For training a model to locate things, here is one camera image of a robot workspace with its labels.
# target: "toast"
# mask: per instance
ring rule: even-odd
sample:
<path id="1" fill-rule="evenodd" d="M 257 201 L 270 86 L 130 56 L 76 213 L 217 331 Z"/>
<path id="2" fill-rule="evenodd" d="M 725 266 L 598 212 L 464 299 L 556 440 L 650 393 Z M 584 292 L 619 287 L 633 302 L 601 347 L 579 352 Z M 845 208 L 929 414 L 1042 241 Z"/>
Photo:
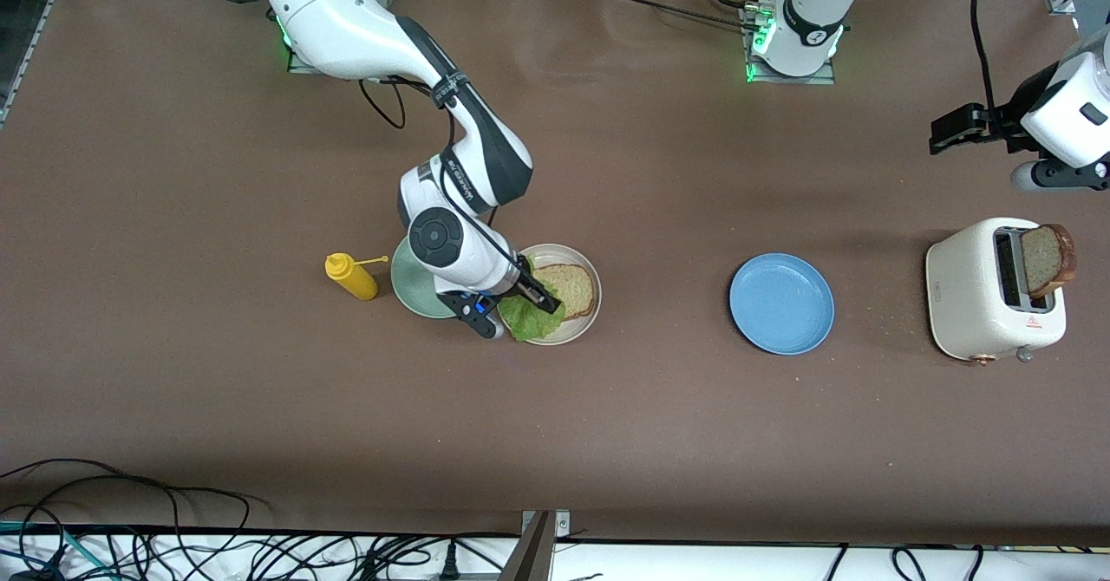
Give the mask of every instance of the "toast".
<path id="1" fill-rule="evenodd" d="M 566 304 L 564 320 L 581 319 L 594 312 L 597 295 L 594 292 L 594 279 L 584 268 L 577 264 L 548 264 L 533 271 L 558 291 L 558 298 Z"/>
<path id="2" fill-rule="evenodd" d="M 1048 223 L 1021 233 L 1029 297 L 1041 299 L 1076 277 L 1076 246 L 1063 226 Z"/>

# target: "beige plate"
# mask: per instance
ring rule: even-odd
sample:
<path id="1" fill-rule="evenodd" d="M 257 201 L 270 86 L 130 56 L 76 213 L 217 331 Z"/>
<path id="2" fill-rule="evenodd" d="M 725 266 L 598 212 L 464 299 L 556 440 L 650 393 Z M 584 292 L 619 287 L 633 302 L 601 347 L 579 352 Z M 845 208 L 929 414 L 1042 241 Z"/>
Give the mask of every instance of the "beige plate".
<path id="1" fill-rule="evenodd" d="M 563 321 L 563 324 L 547 338 L 529 340 L 527 342 L 543 345 L 563 344 L 571 342 L 585 333 L 586 330 L 589 329 L 589 325 L 594 324 L 594 319 L 597 318 L 597 311 L 602 308 L 602 281 L 597 278 L 597 270 L 594 269 L 594 266 L 591 264 L 589 260 L 587 260 L 585 256 L 582 256 L 566 246 L 555 243 L 541 243 L 538 246 L 532 246 L 522 253 L 532 259 L 533 266 L 535 266 L 536 269 L 547 267 L 549 264 L 577 264 L 585 269 L 586 272 L 589 273 L 589 278 L 594 281 L 594 310 L 591 311 L 589 314 L 579 319 Z"/>

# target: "green plate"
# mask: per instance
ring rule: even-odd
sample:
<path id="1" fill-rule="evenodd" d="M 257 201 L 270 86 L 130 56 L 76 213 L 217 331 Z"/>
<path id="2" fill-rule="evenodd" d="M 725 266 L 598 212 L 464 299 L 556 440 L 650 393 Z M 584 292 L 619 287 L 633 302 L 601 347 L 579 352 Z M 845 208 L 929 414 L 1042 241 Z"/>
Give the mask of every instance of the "green plate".
<path id="1" fill-rule="evenodd" d="M 393 292 L 405 308 L 428 319 L 452 319 L 455 313 L 435 297 L 435 278 L 413 256 L 408 237 L 401 240 L 390 263 Z"/>

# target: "yellow bottle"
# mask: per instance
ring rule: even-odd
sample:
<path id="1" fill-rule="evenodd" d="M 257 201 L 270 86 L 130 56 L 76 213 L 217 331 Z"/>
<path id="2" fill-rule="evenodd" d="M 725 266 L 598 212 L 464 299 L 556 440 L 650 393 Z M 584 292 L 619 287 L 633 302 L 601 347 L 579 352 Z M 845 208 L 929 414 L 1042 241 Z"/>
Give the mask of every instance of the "yellow bottle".
<path id="1" fill-rule="evenodd" d="M 339 282 L 351 294 L 363 301 L 370 301 L 377 294 L 377 280 L 362 268 L 371 262 L 387 262 L 389 256 L 355 262 L 350 254 L 333 253 L 324 261 L 327 277 Z"/>

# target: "toaster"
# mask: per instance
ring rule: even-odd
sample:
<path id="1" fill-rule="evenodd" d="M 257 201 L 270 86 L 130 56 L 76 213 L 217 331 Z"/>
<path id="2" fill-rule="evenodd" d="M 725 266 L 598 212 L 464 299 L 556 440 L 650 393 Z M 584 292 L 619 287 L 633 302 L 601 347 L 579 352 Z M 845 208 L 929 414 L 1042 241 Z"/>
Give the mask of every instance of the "toaster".
<path id="1" fill-rule="evenodd" d="M 1029 297 L 1021 233 L 1038 224 L 996 218 L 960 230 L 925 256 L 929 327 L 940 351 L 987 364 L 1063 337 L 1063 289 L 1041 299 Z"/>

